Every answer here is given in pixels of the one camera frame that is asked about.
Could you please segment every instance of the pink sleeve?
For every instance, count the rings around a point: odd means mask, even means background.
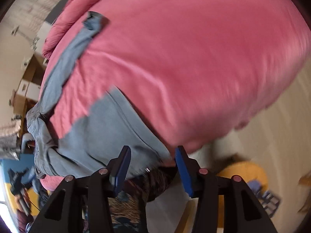
[[[63,179],[64,177],[46,175],[40,182],[46,190],[54,191]]]
[[[55,47],[70,27],[99,0],[69,0],[53,24],[42,48],[42,55],[50,58]]]

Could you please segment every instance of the cable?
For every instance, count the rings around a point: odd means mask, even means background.
[[[38,209],[32,202],[31,202],[31,200],[29,200],[30,201],[30,203],[36,208],[36,209]]]

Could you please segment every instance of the window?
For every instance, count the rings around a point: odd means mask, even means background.
[[[0,216],[2,217],[2,220],[6,223],[7,227],[10,229],[12,233],[17,233],[17,229],[15,227],[15,224],[11,218],[11,215],[9,213],[9,209],[7,208],[7,204],[4,199],[4,192],[3,189],[3,181],[0,178]]]

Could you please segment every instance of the metal screw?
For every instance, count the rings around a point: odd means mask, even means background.
[[[199,170],[199,173],[201,173],[201,174],[208,174],[208,170],[207,169],[205,169],[205,168],[201,168],[200,170]]]
[[[236,181],[236,182],[241,182],[242,178],[239,175],[234,175],[233,176],[233,180]]]
[[[70,182],[70,181],[72,181],[73,180],[73,176],[72,175],[67,175],[66,177],[65,177],[65,181],[67,181],[67,182]]]
[[[98,171],[100,174],[107,174],[108,173],[108,169],[107,168],[102,168],[102,169],[99,169]]]

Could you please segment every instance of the hand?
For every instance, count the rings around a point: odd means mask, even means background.
[[[29,196],[26,190],[24,190],[23,197],[24,197],[25,202],[30,206],[30,200],[29,200]],[[21,206],[21,203],[19,202],[20,199],[21,199],[21,196],[19,194],[15,195],[14,200],[17,205],[17,209],[21,212],[24,212],[23,207]]]

